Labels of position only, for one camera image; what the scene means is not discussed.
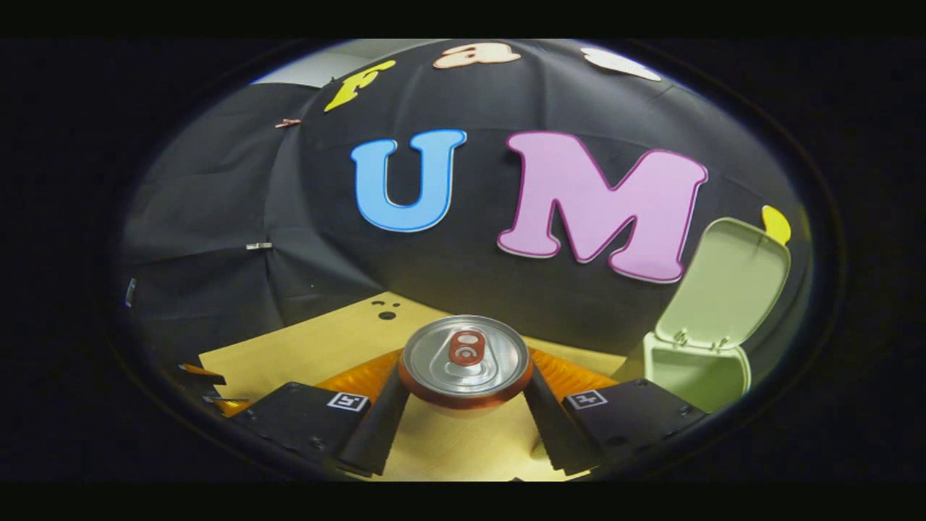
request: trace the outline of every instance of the yellow letter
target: yellow letter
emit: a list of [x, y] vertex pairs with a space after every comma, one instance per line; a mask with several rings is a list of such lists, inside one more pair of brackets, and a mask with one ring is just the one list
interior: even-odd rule
[[520, 58], [505, 44], [469, 44], [444, 51], [444, 56], [434, 62], [436, 69], [464, 67], [473, 63], [505, 63]]
[[339, 107], [357, 97], [357, 89], [362, 89], [363, 87], [373, 83], [373, 80], [376, 79], [376, 76], [379, 74], [380, 70], [389, 69], [393, 65], [395, 65], [394, 59], [384, 61], [379, 65], [370, 67], [363, 72], [358, 72], [357, 74], [344, 80], [344, 84], [341, 85], [341, 90], [338, 91], [338, 94], [334, 95], [334, 99], [331, 101], [331, 103], [328, 104], [327, 107], [325, 107], [325, 112], [328, 112], [332, 108]]

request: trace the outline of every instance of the letter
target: letter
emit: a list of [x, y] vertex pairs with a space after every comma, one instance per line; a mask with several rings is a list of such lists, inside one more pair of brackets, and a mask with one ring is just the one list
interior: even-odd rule
[[506, 44], [469, 44], [444, 51], [444, 56], [434, 62], [436, 69], [465, 67], [473, 63], [506, 63], [520, 58], [511, 52]]
[[421, 152], [421, 194], [418, 201], [399, 206], [386, 193], [388, 158], [395, 152], [391, 139], [370, 141], [354, 148], [357, 164], [357, 209], [374, 226], [391, 232], [420, 232], [437, 224], [450, 209], [454, 181], [454, 148], [466, 141], [461, 130], [420, 133], [411, 138]]
[[603, 69], [614, 70], [615, 72], [623, 72], [624, 74], [631, 74], [633, 76], [645, 78], [652, 82], [661, 81], [661, 78], [659, 78], [658, 74], [655, 74], [653, 71], [647, 69], [646, 67], [633, 60], [627, 59], [626, 57], [616, 55], [608, 51], [603, 51], [601, 49], [594, 49], [592, 47], [583, 47], [582, 52], [585, 54], [586, 60]]
[[556, 255], [560, 245], [550, 224], [559, 206], [576, 261], [597, 257], [633, 221], [627, 245], [609, 259], [611, 269], [661, 284], [682, 278], [680, 260], [697, 188], [707, 180], [702, 165], [650, 150], [612, 188], [573, 135], [514, 133], [508, 147], [521, 155], [523, 170], [514, 224], [498, 236], [501, 249], [524, 257]]
[[344, 80], [344, 83], [341, 85], [341, 90], [338, 91], [338, 94], [334, 95], [334, 99], [331, 103], [325, 107], [325, 112], [328, 112], [332, 108], [340, 107], [344, 103], [357, 97], [357, 89], [362, 89], [367, 85], [373, 83], [373, 80], [380, 74], [380, 70], [389, 69], [395, 65], [395, 60], [391, 59], [389, 61], [384, 61], [379, 65], [374, 65], [367, 70], [358, 72], [353, 76]]

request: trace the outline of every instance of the can lid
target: can lid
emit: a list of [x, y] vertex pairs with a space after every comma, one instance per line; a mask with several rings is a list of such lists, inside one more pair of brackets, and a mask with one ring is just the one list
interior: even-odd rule
[[523, 338], [508, 325], [477, 315], [450, 316], [425, 325], [408, 340], [399, 364], [408, 390], [453, 409], [510, 400], [532, 374]]

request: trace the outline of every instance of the pull tab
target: pull tab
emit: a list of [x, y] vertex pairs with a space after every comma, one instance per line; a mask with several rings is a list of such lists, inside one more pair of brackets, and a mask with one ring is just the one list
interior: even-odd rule
[[450, 338], [450, 362], [456, 365], [476, 365], [484, 353], [485, 336], [479, 331], [457, 331]]

